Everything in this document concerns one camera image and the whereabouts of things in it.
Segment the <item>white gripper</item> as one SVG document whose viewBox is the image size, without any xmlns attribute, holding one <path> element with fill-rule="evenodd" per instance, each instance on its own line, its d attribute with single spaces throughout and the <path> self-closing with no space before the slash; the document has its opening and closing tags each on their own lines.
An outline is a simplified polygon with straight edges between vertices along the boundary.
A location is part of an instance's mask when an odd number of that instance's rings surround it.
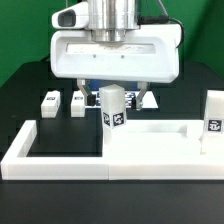
<svg viewBox="0 0 224 224">
<path fill-rule="evenodd" d="M 82 1 L 54 13 L 52 26 L 51 69 L 80 78 L 86 106 L 95 105 L 95 95 L 85 79 L 139 81 L 131 108 L 140 111 L 148 82 L 170 83 L 179 74 L 182 27 L 141 17 L 135 1 Z"/>
</svg>

